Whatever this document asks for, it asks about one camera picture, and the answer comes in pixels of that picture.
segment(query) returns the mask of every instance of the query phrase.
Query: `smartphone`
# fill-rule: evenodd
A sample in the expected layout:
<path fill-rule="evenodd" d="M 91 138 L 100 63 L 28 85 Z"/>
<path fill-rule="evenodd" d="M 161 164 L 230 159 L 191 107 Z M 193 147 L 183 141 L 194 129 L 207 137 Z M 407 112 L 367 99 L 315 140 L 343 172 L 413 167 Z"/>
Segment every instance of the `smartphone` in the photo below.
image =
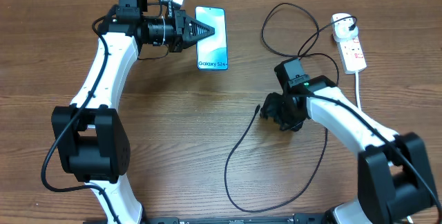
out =
<path fill-rule="evenodd" d="M 226 70 L 227 32 L 225 11 L 222 8 L 198 6 L 195 18 L 215 28 L 215 34 L 196 44 L 197 67 L 201 70 Z"/>

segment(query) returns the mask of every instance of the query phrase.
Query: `cable end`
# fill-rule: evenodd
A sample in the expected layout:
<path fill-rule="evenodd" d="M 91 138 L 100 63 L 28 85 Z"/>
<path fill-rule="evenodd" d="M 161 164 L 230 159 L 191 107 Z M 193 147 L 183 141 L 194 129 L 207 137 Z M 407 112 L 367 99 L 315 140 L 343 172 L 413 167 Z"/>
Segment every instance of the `cable end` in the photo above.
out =
<path fill-rule="evenodd" d="M 257 113 L 260 111 L 260 109 L 261 109 L 261 106 L 260 106 L 260 105 L 256 106 L 255 114 L 257 114 Z"/>

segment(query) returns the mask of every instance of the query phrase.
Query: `power strip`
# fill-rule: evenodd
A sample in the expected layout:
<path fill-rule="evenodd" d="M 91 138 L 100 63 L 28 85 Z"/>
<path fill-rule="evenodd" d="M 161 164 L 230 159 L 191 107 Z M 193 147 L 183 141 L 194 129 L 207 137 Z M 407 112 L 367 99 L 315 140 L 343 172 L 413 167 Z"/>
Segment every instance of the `power strip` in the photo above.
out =
<path fill-rule="evenodd" d="M 331 17 L 331 21 L 350 16 L 351 15 L 347 13 L 334 14 Z M 340 59 L 343 62 L 346 74 L 354 74 L 367 68 L 364 53 L 358 38 L 358 28 L 356 27 L 355 30 L 348 30 L 348 27 L 353 23 L 353 19 L 349 18 L 333 25 L 333 37 L 338 44 Z"/>

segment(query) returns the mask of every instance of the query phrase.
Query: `wood grain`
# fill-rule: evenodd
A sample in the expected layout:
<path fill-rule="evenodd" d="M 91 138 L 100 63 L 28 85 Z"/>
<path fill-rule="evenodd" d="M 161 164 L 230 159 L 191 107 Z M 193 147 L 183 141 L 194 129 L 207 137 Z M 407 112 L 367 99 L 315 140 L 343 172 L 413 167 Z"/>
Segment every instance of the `wood grain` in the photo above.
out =
<path fill-rule="evenodd" d="M 401 133 L 415 131 L 427 145 L 442 190 L 442 0 L 186 0 L 225 8 L 229 69 L 199 71 L 195 47 L 155 61 L 136 62 L 119 115 L 131 142 L 128 176 L 149 216 L 251 216 L 228 201 L 224 163 L 255 106 L 280 92 L 273 68 L 283 58 L 260 43 L 267 13 L 281 1 L 305 7 L 321 26 L 337 12 L 358 17 L 368 69 L 361 73 L 363 109 Z M 78 92 L 97 48 L 90 29 L 117 0 L 0 0 L 0 223 L 81 223 L 102 218 L 88 191 L 56 194 L 40 182 L 44 156 L 54 137 L 50 115 Z M 155 14 L 154 8 L 149 14 Z M 314 32 L 300 11 L 282 8 L 265 37 L 282 52 L 296 53 Z M 336 58 L 331 30 L 312 51 Z M 142 56 L 161 48 L 143 47 Z M 312 76 L 336 79 L 324 57 L 302 61 Z M 340 87 L 354 98 L 354 77 L 341 73 Z M 298 133 L 279 132 L 271 120 L 256 120 L 233 155 L 229 186 L 247 209 L 287 200 L 308 181 L 323 147 L 324 131 L 308 121 Z M 292 204 L 254 216 L 324 212 L 356 195 L 356 160 L 330 137 L 309 189 Z M 65 174 L 58 153 L 48 168 L 57 187 L 78 185 Z M 435 209 L 415 216 L 433 223 Z"/>

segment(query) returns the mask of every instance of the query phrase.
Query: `white arm segment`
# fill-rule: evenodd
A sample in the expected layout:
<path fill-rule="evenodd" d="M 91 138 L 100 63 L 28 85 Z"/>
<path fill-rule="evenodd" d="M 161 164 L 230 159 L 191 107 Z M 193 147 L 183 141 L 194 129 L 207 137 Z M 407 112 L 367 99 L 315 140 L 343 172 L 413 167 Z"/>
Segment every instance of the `white arm segment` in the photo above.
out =
<path fill-rule="evenodd" d="M 122 96 L 124 83 L 129 70 L 138 57 L 138 47 L 134 37 L 128 37 L 124 33 L 108 32 L 103 35 L 108 44 L 109 56 L 106 69 L 100 79 L 97 90 L 86 108 L 97 109 L 105 104 L 108 108 L 117 109 L 119 99 Z M 89 75 L 83 86 L 74 97 L 71 104 L 76 103 L 80 107 L 88 97 L 89 90 L 97 79 L 104 59 L 103 42 L 98 39 L 98 51 L 90 68 Z"/>
<path fill-rule="evenodd" d="M 103 76 L 99 81 L 94 96 L 86 108 L 97 109 L 105 104 L 110 109 L 118 111 L 119 99 L 122 96 L 124 83 L 133 63 L 138 57 L 138 47 L 134 37 L 128 37 L 124 33 L 108 32 L 103 35 L 109 49 L 108 62 Z M 104 59 L 104 45 L 98 39 L 98 51 L 95 60 L 90 68 L 88 77 L 81 87 L 78 94 L 74 97 L 71 104 L 77 104 L 80 107 L 88 97 L 89 90 L 97 79 L 98 73 L 102 67 Z M 142 205 L 133 195 L 131 185 L 127 175 L 124 174 L 118 178 L 117 183 L 111 184 L 108 181 L 92 180 L 86 185 L 98 185 L 104 189 L 109 197 L 112 208 L 122 224 L 139 224 L 142 218 Z M 109 207 L 102 195 L 92 189 L 99 203 L 106 213 L 108 224 L 114 224 L 113 217 Z"/>
<path fill-rule="evenodd" d="M 86 185 L 98 185 L 106 192 L 112 204 L 112 208 L 122 224 L 139 224 L 142 218 L 142 206 L 133 195 L 131 185 L 127 175 L 124 174 L 118 178 L 115 184 L 102 180 L 91 180 Z M 109 207 L 102 195 L 99 195 L 96 189 L 92 189 L 99 203 L 106 213 L 108 224 L 115 224 Z"/>
<path fill-rule="evenodd" d="M 341 101 L 355 110 L 387 140 L 394 140 L 394 135 L 397 134 L 396 131 L 384 127 L 359 110 L 341 93 L 337 86 L 320 89 L 315 91 L 314 94 Z M 385 144 L 373 135 L 352 113 L 332 102 L 308 97 L 307 111 L 312 120 L 329 129 L 356 157 L 360 151 L 364 151 L 369 145 L 379 147 Z"/>

